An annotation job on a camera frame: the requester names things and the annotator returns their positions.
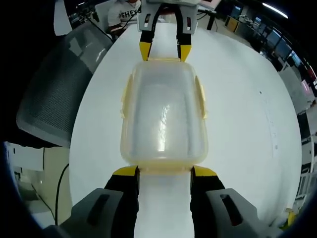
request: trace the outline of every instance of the black cable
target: black cable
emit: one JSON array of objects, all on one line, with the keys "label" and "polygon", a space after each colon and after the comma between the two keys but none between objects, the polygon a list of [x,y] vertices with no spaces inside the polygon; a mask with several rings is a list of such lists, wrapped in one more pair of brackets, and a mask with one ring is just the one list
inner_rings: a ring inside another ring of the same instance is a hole
[{"label": "black cable", "polygon": [[63,171],[60,174],[58,185],[57,185],[57,191],[56,191],[56,199],[55,199],[55,225],[58,226],[57,218],[58,218],[58,195],[59,195],[59,187],[61,183],[61,179],[63,178],[65,170],[68,168],[69,164],[65,166]]},{"label": "black cable", "polygon": [[217,29],[216,29],[216,32],[218,31],[218,24],[217,24],[217,21],[216,21],[216,19],[214,20],[214,22],[215,22],[215,24],[216,24],[216,27],[217,27]]},{"label": "black cable", "polygon": [[106,32],[104,32],[104,31],[103,31],[98,25],[96,25],[90,18],[87,18],[87,19],[88,19],[88,21],[90,21],[91,24],[93,24],[95,27],[97,27],[97,29],[100,30],[105,36],[107,36],[107,37],[111,40],[112,43],[114,43],[114,40],[113,40],[109,35],[107,35]]},{"label": "black cable", "polygon": [[[140,13],[141,6],[142,6],[142,5],[140,5],[139,8],[138,8],[138,10],[137,10],[138,13]],[[129,21],[131,21],[134,16],[135,16],[135,15],[131,16],[131,17],[129,18],[129,20],[127,20],[127,21],[125,22],[124,26],[121,28],[121,31],[122,31],[122,32],[120,33],[120,35],[123,33],[124,28],[127,26],[127,24],[129,23]]]},{"label": "black cable", "polygon": [[51,214],[53,216],[53,219],[55,220],[55,216],[53,211],[51,210],[51,208],[49,207],[49,205],[44,201],[44,199],[39,195],[39,193],[36,191],[36,189],[34,188],[33,184],[31,184],[33,190],[35,191],[36,195],[42,200],[42,202],[48,207],[48,209],[51,211]]},{"label": "black cable", "polygon": [[198,18],[197,20],[200,20],[200,19],[204,18],[205,16],[207,16],[207,13],[205,15],[203,15],[202,17]]}]

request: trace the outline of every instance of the plastic food container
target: plastic food container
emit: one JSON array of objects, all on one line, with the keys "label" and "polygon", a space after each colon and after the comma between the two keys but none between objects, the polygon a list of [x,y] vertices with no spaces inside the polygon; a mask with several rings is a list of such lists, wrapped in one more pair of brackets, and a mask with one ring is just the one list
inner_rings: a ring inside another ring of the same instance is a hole
[{"label": "plastic food container", "polygon": [[192,167],[207,154],[205,96],[177,60],[139,63],[122,97],[121,155],[140,168]]}]

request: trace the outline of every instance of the office chair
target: office chair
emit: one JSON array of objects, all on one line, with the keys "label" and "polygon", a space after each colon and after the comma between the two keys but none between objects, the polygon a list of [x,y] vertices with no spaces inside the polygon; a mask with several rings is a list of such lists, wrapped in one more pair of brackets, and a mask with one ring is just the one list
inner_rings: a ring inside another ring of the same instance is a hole
[{"label": "office chair", "polygon": [[106,31],[109,28],[108,24],[108,12],[112,5],[115,3],[115,0],[108,0],[97,4],[95,6],[97,16],[99,18],[99,27]]},{"label": "office chair", "polygon": [[31,79],[16,116],[18,127],[69,147],[85,90],[111,46],[111,40],[89,22],[66,35]]}]

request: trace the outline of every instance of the white wall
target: white wall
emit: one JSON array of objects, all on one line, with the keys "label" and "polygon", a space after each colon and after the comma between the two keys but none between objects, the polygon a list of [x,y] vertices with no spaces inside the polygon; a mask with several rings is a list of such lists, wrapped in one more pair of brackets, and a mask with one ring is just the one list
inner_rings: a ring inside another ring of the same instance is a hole
[{"label": "white wall", "polygon": [[67,35],[72,31],[64,0],[56,0],[55,2],[54,31],[57,36]]},{"label": "white wall", "polygon": [[13,143],[7,143],[6,147],[9,160],[13,166],[28,170],[43,171],[43,148],[34,149]]}]

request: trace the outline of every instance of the white table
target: white table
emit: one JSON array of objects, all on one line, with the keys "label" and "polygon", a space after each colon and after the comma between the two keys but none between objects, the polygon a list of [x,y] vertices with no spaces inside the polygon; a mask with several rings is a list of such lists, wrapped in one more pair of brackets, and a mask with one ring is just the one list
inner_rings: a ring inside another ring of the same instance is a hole
[{"label": "white table", "polygon": [[[177,57],[176,26],[157,25],[151,57]],[[121,96],[141,61],[140,32],[129,27],[98,66],[81,102],[70,147],[76,204],[127,166],[120,155]],[[205,88],[213,169],[271,223],[292,207],[301,169],[301,139],[292,101],[272,64],[251,48],[198,28],[187,58]]]}]

